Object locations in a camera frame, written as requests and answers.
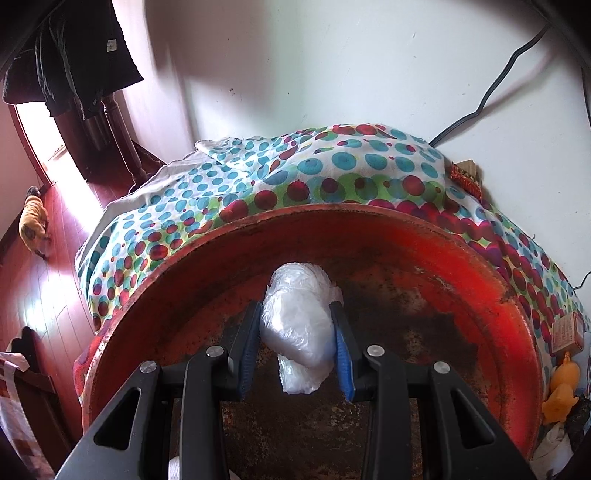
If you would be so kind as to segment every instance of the cardboard box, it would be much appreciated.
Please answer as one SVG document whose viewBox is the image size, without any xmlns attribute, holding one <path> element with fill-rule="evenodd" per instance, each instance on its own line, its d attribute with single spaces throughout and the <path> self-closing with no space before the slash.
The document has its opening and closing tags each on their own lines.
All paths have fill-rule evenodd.
<svg viewBox="0 0 591 480">
<path fill-rule="evenodd" d="M 552 354 L 562 358 L 566 352 L 575 356 L 583 351 L 584 323 L 581 315 L 567 313 L 552 325 Z"/>
</svg>

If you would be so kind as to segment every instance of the dog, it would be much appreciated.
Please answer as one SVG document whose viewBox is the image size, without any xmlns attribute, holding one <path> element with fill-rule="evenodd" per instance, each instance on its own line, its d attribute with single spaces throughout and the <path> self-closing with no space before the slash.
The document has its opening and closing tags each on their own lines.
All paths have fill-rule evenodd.
<svg viewBox="0 0 591 480">
<path fill-rule="evenodd" d="M 39 247 L 41 240 L 50 239 L 47 234 L 48 227 L 47 210 L 43 207 L 41 193 L 37 187 L 31 187 L 27 190 L 25 206 L 18 222 L 18 232 L 27 248 L 45 261 L 47 256 L 39 250 Z"/>
</svg>

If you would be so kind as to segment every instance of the black cable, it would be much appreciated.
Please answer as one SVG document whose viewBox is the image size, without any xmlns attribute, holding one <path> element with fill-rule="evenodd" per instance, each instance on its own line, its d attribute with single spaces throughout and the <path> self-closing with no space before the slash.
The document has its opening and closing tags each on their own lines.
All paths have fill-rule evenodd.
<svg viewBox="0 0 591 480">
<path fill-rule="evenodd" d="M 587 120 L 591 127 L 591 109 L 589 109 L 589 94 L 587 93 L 587 77 L 584 67 L 581 67 L 581 81 L 583 82 L 583 97 L 585 98 L 585 109 L 587 110 Z"/>
<path fill-rule="evenodd" d="M 581 288 L 581 287 L 584 285 L 584 283 L 585 283 L 585 280 L 587 280 L 587 277 L 588 277 L 588 276 L 590 276 L 590 275 L 591 275 L 591 272 L 587 272 L 587 274 L 585 275 L 585 278 L 584 278 L 584 279 L 583 279 L 583 281 L 581 282 L 581 285 L 579 285 L 578 287 L 575 287 L 575 288 L 573 288 L 573 290 L 578 290 L 578 289 L 580 289 L 580 288 Z"/>
<path fill-rule="evenodd" d="M 463 116 L 457 122 L 452 123 L 443 132 L 441 132 L 438 136 L 436 136 L 433 140 L 431 140 L 429 142 L 429 144 L 432 147 L 436 147 L 437 144 L 441 140 L 443 140 L 446 136 L 448 136 L 452 131 L 454 131 L 461 124 L 463 124 L 464 122 L 467 122 L 468 120 L 471 120 L 473 118 L 476 118 L 478 115 L 480 115 L 480 113 L 482 112 L 484 106 L 486 105 L 486 101 L 491 96 L 492 92 L 494 92 L 495 89 L 500 85 L 500 83 L 505 79 L 505 77 L 507 76 L 507 74 L 509 73 L 509 71 L 511 70 L 511 68 L 513 67 L 513 65 L 514 65 L 515 61 L 517 60 L 517 58 L 522 53 L 525 53 L 531 47 L 533 47 L 535 44 L 537 44 L 540 41 L 540 39 L 544 36 L 544 34 L 548 31 L 549 28 L 550 28 L 550 24 L 546 24 L 544 26 L 544 28 L 542 28 L 542 30 L 540 30 L 540 32 L 534 38 L 532 38 L 528 43 L 526 43 L 525 45 L 523 45 L 522 47 L 518 48 L 517 50 L 515 50 L 513 52 L 513 55 L 511 55 L 511 58 L 509 59 L 509 62 L 507 62 L 507 65 L 505 65 L 505 68 L 503 69 L 503 71 L 501 72 L 501 74 L 496 78 L 496 80 L 493 82 L 493 84 L 486 91 L 486 93 L 484 94 L 484 97 L 482 98 L 482 101 L 480 102 L 480 105 L 478 105 L 478 108 L 474 112 L 472 112 L 472 113 L 470 113 L 470 114 L 468 114 L 466 116 Z"/>
</svg>

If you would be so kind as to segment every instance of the patchwork blanket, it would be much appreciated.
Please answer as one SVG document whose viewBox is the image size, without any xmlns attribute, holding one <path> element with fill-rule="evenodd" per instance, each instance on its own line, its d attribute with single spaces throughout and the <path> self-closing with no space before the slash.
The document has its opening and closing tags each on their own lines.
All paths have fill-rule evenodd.
<svg viewBox="0 0 591 480">
<path fill-rule="evenodd" d="M 396 209 L 466 242 L 515 290 L 535 333 L 544 387 L 554 362 L 554 321 L 575 312 L 589 328 L 571 285 L 544 250 L 451 181 L 443 155 L 421 138 L 385 125 L 334 125 L 274 138 L 200 141 L 196 148 L 109 205 L 80 249 L 80 286 L 103 327 L 74 365 L 79 395 L 111 319 L 166 258 L 220 225 L 284 206 L 351 202 Z"/>
</svg>

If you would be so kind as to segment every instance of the metal screw head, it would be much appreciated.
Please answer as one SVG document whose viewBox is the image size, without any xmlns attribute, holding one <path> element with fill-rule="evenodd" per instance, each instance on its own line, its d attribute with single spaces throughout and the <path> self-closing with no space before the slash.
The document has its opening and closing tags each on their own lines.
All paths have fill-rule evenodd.
<svg viewBox="0 0 591 480">
<path fill-rule="evenodd" d="M 156 370 L 157 366 L 158 365 L 156 365 L 156 362 L 154 362 L 153 360 L 148 360 L 147 362 L 144 362 L 139 366 L 139 371 L 143 374 L 149 374 Z"/>
<path fill-rule="evenodd" d="M 368 347 L 368 355 L 369 356 L 382 356 L 385 353 L 383 347 L 379 345 L 370 345 Z"/>
<path fill-rule="evenodd" d="M 445 362 L 435 362 L 433 364 L 433 368 L 439 374 L 448 374 L 449 371 L 452 369 L 447 363 Z"/>
<path fill-rule="evenodd" d="M 207 356 L 216 357 L 223 354 L 223 347 L 219 345 L 213 345 L 209 347 L 206 352 Z"/>
</svg>

